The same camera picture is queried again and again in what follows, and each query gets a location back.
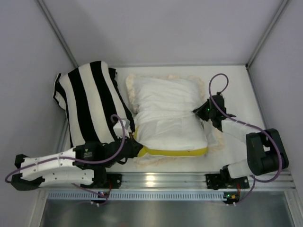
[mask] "white table surface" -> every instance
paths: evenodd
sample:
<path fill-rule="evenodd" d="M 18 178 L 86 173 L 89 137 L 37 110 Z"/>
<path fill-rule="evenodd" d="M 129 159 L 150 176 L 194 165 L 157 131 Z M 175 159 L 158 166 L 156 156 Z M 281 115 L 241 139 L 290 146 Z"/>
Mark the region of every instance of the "white table surface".
<path fill-rule="evenodd" d="M 128 105 L 125 79 L 129 74 L 142 76 L 165 77 L 170 74 L 181 77 L 198 76 L 205 82 L 205 93 L 208 95 L 208 83 L 213 75 L 225 73 L 230 83 L 224 91 L 227 113 L 237 116 L 238 119 L 264 127 L 257 101 L 255 99 L 250 79 L 245 66 L 177 66 L 177 67 L 134 67 L 117 68 L 119 91 L 125 103 Z M 225 86 L 224 77 L 218 77 L 212 85 L 212 93 L 221 91 Z M 246 158 L 246 145 L 234 137 L 223 134 L 225 148 L 215 153 L 200 157 L 181 157 L 175 161 L 158 164 L 156 166 L 138 166 L 132 159 L 128 159 L 125 165 L 115 164 L 108 172 L 214 172 L 219 171 L 224 165 L 241 161 Z M 66 139 L 65 149 L 69 147 L 69 139 Z"/>

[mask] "yellow fabric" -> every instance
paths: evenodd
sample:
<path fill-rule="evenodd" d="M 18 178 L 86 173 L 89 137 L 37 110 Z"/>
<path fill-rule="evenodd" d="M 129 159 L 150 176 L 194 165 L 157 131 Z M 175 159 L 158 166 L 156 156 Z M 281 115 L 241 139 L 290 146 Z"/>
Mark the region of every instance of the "yellow fabric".
<path fill-rule="evenodd" d="M 138 129 L 136 128 L 134 132 L 134 139 L 137 138 Z M 200 156 L 205 154 L 208 151 L 208 148 L 202 148 L 198 150 L 153 150 L 149 149 L 146 146 L 139 151 L 138 157 L 144 156 L 146 153 L 150 155 L 163 155 L 163 156 L 171 156 L 171 157 L 183 157 L 183 156 Z"/>

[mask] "purple cable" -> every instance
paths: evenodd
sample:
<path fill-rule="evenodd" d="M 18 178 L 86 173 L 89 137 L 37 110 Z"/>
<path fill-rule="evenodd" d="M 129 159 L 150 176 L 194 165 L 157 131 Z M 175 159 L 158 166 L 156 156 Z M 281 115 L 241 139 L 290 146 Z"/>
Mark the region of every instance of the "purple cable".
<path fill-rule="evenodd" d="M 90 189 L 83 188 L 83 187 L 81 187 L 81 186 L 79 186 L 79 185 L 77 185 L 77 184 L 75 184 L 75 183 L 72 183 L 72 185 L 74 185 L 76 188 L 79 188 L 79 189 L 84 190 L 84 191 L 86 191 L 86 192 L 89 192 L 89 193 L 95 194 L 95 195 L 97 195 L 97 196 L 100 196 L 101 198 L 105 198 L 105 199 L 106 199 L 106 202 L 107 202 L 108 196 L 104 196 L 104 195 L 102 195 L 101 193 L 94 192 L 94 191 L 92 191 L 92 190 L 90 190 Z"/>
<path fill-rule="evenodd" d="M 248 193 L 240 200 L 238 201 L 236 204 L 239 204 L 239 203 L 242 203 L 251 193 L 252 193 L 252 190 L 254 190 L 255 188 L 255 185 L 256 185 L 256 178 L 252 177 L 252 179 L 254 180 L 253 183 L 252 183 L 252 186 L 250 188 L 250 190 L 248 191 Z"/>
<path fill-rule="evenodd" d="M 246 122 L 242 122 L 242 121 L 236 120 L 236 119 L 234 119 L 234 118 L 231 118 L 231 117 L 228 116 L 226 113 L 224 113 L 224 111 L 223 111 L 222 109 L 220 109 L 220 107 L 219 107 L 218 104 L 215 102 L 214 98 L 212 97 L 212 92 L 211 92 L 211 85 L 212 85 L 212 82 L 213 82 L 213 80 L 214 80 L 216 77 L 218 77 L 218 76 L 225 76 L 225 78 L 226 78 L 226 80 L 227 80 L 226 86 L 225 86 L 225 88 L 224 88 L 221 92 L 223 92 L 223 91 L 227 88 L 227 86 L 228 86 L 228 84 L 229 84 L 229 79 L 228 79 L 228 77 L 227 77 L 224 73 L 216 74 L 216 75 L 214 75 L 214 76 L 211 78 L 211 80 L 210 80 L 210 82 L 209 82 L 209 85 L 208 85 L 208 91 L 209 91 L 210 99 L 212 100 L 212 102 L 213 102 L 213 104 L 215 105 L 215 107 L 216 107 L 216 108 L 220 111 L 220 113 L 222 113 L 226 118 L 228 118 L 228 119 L 230 119 L 230 120 L 232 120 L 232 121 L 234 121 L 234 122 L 237 122 L 237 123 L 240 123 L 240 124 L 243 124 L 243 125 L 247 125 L 247 126 L 253 128 L 253 129 L 256 129 L 256 130 L 261 131 L 264 135 L 267 136 L 267 138 L 269 139 L 269 141 L 273 144 L 273 146 L 274 146 L 274 148 L 275 148 L 275 150 L 276 150 L 276 152 L 277 152 L 277 155 L 278 155 L 279 169 L 278 169 L 278 172 L 276 173 L 276 175 L 275 175 L 273 178 L 269 179 L 269 180 L 259 180 L 259 179 L 255 178 L 254 175 L 252 175 L 251 177 L 254 179 L 253 187 L 255 186 L 255 181 L 262 182 L 262 183 L 269 183 L 269 182 L 274 181 L 275 179 L 277 179 L 277 178 L 279 177 L 279 175 L 280 175 L 280 173 L 281 173 L 281 171 L 282 171 L 282 157 L 281 157 L 281 154 L 280 154 L 280 151 L 279 151 L 279 148 L 278 148 L 277 144 L 275 143 L 275 141 L 273 140 L 273 138 L 271 138 L 271 136 L 270 136 L 265 130 L 263 130 L 262 128 L 260 128 L 260 127 L 258 127 L 258 126 L 256 126 L 256 125 L 248 124 L 248 123 L 246 123 Z"/>
<path fill-rule="evenodd" d="M 123 148 L 123 145 L 125 143 L 125 128 L 124 128 L 123 122 L 122 122 L 121 118 L 117 114 L 111 115 L 110 120 L 112 122 L 114 122 L 114 119 L 113 119 L 114 117 L 117 118 L 118 121 L 120 122 L 121 127 L 122 127 L 122 131 L 123 131 L 123 137 L 122 137 L 122 141 L 121 141 L 120 147 L 119 147 L 119 149 L 117 150 L 117 152 L 115 154 L 113 154 L 111 157 L 109 157 L 107 159 L 104 159 L 104 160 L 101 160 L 101 161 L 86 161 L 86 160 L 82 160 L 82 159 L 78 159 L 78 158 L 74 158 L 74 157 L 65 157 L 65 156 L 61 156 L 61 157 L 59 157 L 59 159 L 69 159 L 69 160 L 73 160 L 73 161 L 77 161 L 77 162 L 81 162 L 81 163 L 85 163 L 85 164 L 101 164 L 101 163 L 105 163 L 105 162 L 108 162 L 108 161 L 114 159 L 121 152 L 121 150 Z M 57 160 L 57 159 L 58 159 L 57 157 L 53 157 L 53 158 L 50 158 L 50 159 L 46 159 L 46 160 L 40 161 L 38 163 L 30 164 L 30 165 L 21 167 L 19 169 L 16 169 L 13 172 L 9 173 L 5 177 L 4 181 L 6 183 L 11 183 L 11 181 L 9 181 L 9 177 L 12 176 L 13 174 L 15 174 L 15 173 L 17 173 L 17 172 L 19 172 L 21 170 L 24 170 L 24 169 L 27 169 L 27 168 L 30 168 L 30 167 L 33 167 L 33 166 L 36 166 L 36 165 L 39 165 L 39 164 L 43 164 L 43 163 L 46 163 L 46 162 L 54 161 L 54 160 Z"/>

